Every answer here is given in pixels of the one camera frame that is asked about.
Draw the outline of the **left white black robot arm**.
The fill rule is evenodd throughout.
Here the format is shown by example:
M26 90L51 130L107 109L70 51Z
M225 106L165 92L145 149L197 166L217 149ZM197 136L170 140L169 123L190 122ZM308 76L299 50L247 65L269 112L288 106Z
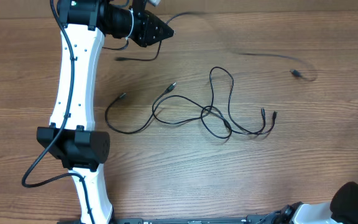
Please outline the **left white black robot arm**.
M104 178L110 137L95 129L94 119L96 73L105 37L147 47L174 34L146 9L148 3L134 0L128 9L102 0L50 4L62 37L62 62L55 107L48 126L38 128L37 141L73 179L81 206L80 223L114 221Z

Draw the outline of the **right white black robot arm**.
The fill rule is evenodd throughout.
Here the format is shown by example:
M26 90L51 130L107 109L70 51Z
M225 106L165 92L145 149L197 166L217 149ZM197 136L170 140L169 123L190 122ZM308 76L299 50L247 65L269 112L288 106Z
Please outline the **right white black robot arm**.
M273 219L288 224L358 224L358 184L348 182L330 202L287 205Z

